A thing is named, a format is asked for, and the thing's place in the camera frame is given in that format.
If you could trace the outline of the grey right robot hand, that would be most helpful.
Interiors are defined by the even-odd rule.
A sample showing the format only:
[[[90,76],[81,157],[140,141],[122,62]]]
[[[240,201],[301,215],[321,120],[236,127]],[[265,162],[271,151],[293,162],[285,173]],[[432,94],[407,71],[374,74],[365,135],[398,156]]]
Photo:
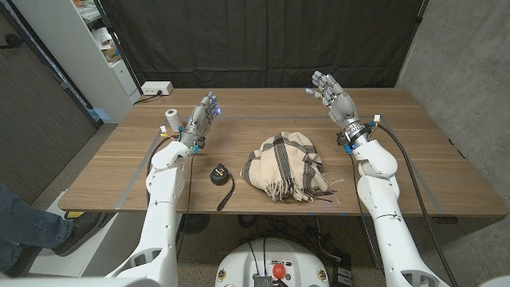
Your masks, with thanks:
[[[361,124],[355,102],[331,74],[315,71],[312,83],[316,89],[307,88],[310,94],[328,110],[331,120],[341,128],[354,147],[368,142],[367,130]]]

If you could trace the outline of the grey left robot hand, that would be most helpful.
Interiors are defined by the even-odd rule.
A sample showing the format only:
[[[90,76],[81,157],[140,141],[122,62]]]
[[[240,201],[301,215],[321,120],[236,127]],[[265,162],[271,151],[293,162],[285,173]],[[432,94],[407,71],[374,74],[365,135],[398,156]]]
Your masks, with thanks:
[[[217,97],[210,90],[194,108],[179,142],[185,144],[193,154],[205,147],[205,138],[214,119],[221,113]]]

